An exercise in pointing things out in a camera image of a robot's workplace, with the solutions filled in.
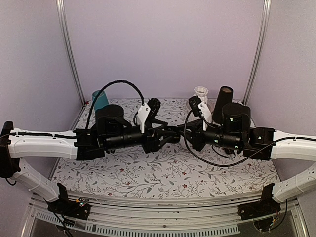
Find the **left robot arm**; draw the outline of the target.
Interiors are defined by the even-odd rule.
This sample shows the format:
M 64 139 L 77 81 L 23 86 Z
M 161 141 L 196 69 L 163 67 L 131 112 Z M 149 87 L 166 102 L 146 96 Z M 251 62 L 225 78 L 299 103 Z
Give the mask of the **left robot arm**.
M 178 143 L 178 128 L 155 118 L 160 104 L 145 103 L 136 115 L 138 124 L 124 118 L 123 107 L 106 105 L 95 114 L 91 128 L 65 132 L 32 132 L 15 128 L 5 122 L 0 134 L 0 176 L 25 185 L 43 197 L 62 214 L 70 214 L 73 203 L 66 188 L 43 177 L 30 167 L 24 157 L 58 157 L 77 161 L 102 158 L 106 153 L 126 147 L 141 146 L 145 153 L 153 153 L 167 143 Z

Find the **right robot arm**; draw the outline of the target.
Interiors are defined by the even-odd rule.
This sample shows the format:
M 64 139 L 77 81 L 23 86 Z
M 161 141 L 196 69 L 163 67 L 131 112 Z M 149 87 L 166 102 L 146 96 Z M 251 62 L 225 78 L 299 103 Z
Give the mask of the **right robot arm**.
M 316 161 L 316 138 L 309 135 L 286 133 L 268 127 L 250 126 L 250 108 L 239 103 L 228 103 L 222 108 L 219 125 L 208 122 L 211 112 L 203 102 L 191 104 L 190 113 L 198 120 L 179 125 L 180 134 L 188 151 L 197 159 L 212 165 L 197 154 L 205 145 L 235 150 L 244 160 L 296 159 Z

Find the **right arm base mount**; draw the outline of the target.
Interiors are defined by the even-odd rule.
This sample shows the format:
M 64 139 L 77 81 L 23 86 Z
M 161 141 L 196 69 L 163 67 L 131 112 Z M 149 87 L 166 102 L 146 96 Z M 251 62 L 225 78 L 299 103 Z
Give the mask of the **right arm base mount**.
M 238 206 L 238 215 L 242 220 L 262 217 L 281 211 L 280 204 L 273 200 L 274 183 L 265 186 L 258 201 Z

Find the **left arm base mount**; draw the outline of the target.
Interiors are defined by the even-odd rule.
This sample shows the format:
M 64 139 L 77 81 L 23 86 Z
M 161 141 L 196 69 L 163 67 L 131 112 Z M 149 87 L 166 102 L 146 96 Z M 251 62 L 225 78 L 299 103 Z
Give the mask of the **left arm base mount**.
M 75 201 L 69 200 L 66 188 L 60 183 L 57 183 L 57 187 L 59 188 L 58 199 L 48 203 L 48 210 L 61 214 L 63 217 L 87 220 L 91 210 L 89 200 L 81 197 Z

